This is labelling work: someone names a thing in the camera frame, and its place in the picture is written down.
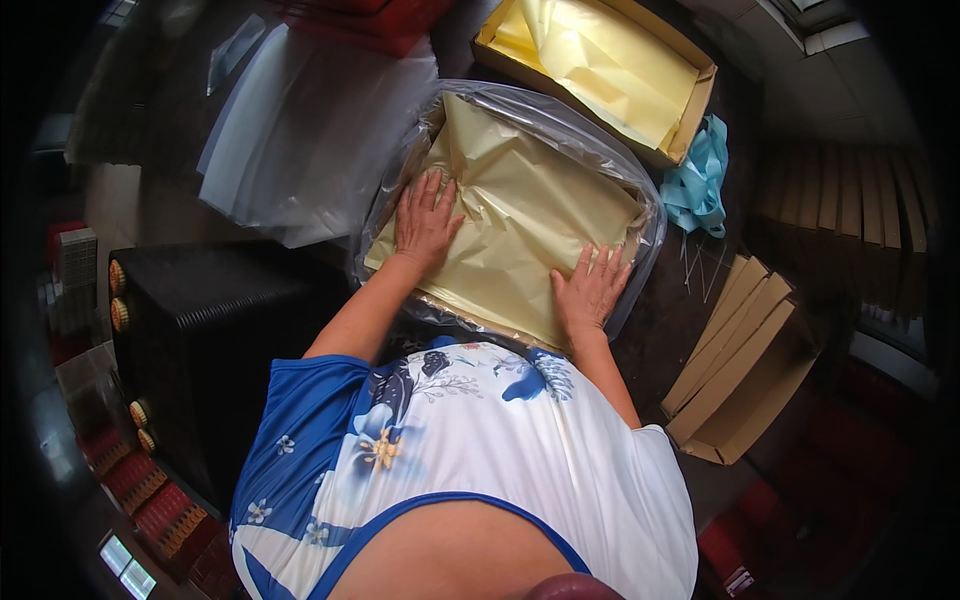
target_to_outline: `yellow tissue paper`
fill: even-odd
[[[699,70],[599,0],[516,0],[490,47],[547,75],[623,135],[666,148]]]
[[[569,276],[587,242],[626,242],[629,262],[645,224],[642,208],[613,180],[453,94],[444,94],[444,111],[418,173],[439,168],[454,178],[453,214],[467,219],[443,267],[419,288],[501,333],[566,349],[550,269]],[[373,241],[366,267],[379,269],[396,251],[395,217]]]

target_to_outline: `clear plastic liner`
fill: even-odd
[[[395,59],[279,25],[207,139],[199,196],[288,248],[356,234],[436,81],[426,40]]]
[[[220,44],[210,53],[210,71],[206,75],[206,95],[209,96],[213,90],[220,87],[233,67],[250,50],[263,32],[267,31],[267,25],[257,14],[251,14],[240,29],[229,37],[227,41]]]
[[[608,338],[613,340],[630,316],[663,244],[667,220],[660,194],[636,157],[586,117],[555,98],[508,85],[465,80],[438,82],[431,99],[420,111],[416,126],[403,136],[394,157],[388,163],[363,230],[351,238],[352,252],[348,272],[354,284],[363,285],[370,278],[372,272],[364,266],[364,258],[380,230],[393,215],[400,192],[418,173],[433,140],[444,124],[444,92],[456,94],[469,104],[487,110],[587,168],[617,180],[643,207],[646,220],[639,229],[634,268],[627,287],[604,327]],[[491,339],[506,337],[527,346],[543,346],[539,340],[521,332],[506,330],[502,326],[458,314],[463,311],[455,312],[420,290],[404,303],[404,309],[426,323],[456,324]]]

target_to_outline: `hand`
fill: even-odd
[[[566,337],[573,344],[593,332],[603,333],[603,323],[627,285],[632,267],[632,264],[620,267],[622,246],[617,246],[613,257],[609,259],[610,247],[601,248],[593,269],[590,269],[592,255],[593,245],[587,244],[580,252],[570,281],[565,280],[556,269],[550,271],[557,317],[564,326]]]
[[[457,190],[453,179],[447,181],[437,202],[441,174],[437,169],[429,178],[425,172],[420,175],[412,192],[410,186],[403,190],[396,209],[396,255],[408,260],[420,276],[444,264],[450,243],[466,218],[463,214],[450,218]]]

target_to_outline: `woman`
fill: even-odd
[[[371,363],[464,215],[441,174],[404,190],[396,253],[301,360],[275,360],[233,498],[254,598],[688,598],[693,517],[670,442],[640,427],[603,322],[621,249],[551,276],[572,364],[434,347]]]

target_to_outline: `open cardboard box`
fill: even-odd
[[[503,0],[500,6],[491,13],[487,22],[484,23],[483,28],[481,28],[480,32],[473,39],[473,55],[478,62],[524,82],[536,91],[549,94],[563,101],[569,107],[580,112],[602,127],[606,132],[623,142],[627,148],[630,148],[637,156],[657,168],[672,169],[684,161],[686,152],[693,142],[693,137],[700,127],[700,122],[704,118],[704,111],[707,109],[707,102],[709,102],[710,92],[713,90],[713,82],[716,79],[717,66],[703,50],[682,36],[680,32],[670,27],[663,19],[641,7],[636,3],[636,0],[601,0],[607,6],[623,14],[624,18],[640,24],[644,29],[658,37],[669,48],[684,57],[694,68],[700,70],[697,76],[697,83],[693,86],[693,92],[690,94],[690,99],[680,119],[680,126],[676,133],[674,133],[673,138],[664,140],[660,148],[650,148],[618,132],[613,126],[577,100],[566,88],[553,81],[547,75],[511,57],[501,54],[490,47],[490,43],[496,36],[497,29],[500,27],[500,24],[503,23],[504,18],[507,16],[507,11],[514,4],[514,1],[515,0]]]
[[[680,450],[732,465],[804,381],[818,347],[789,284],[735,260],[700,343],[660,404]]]

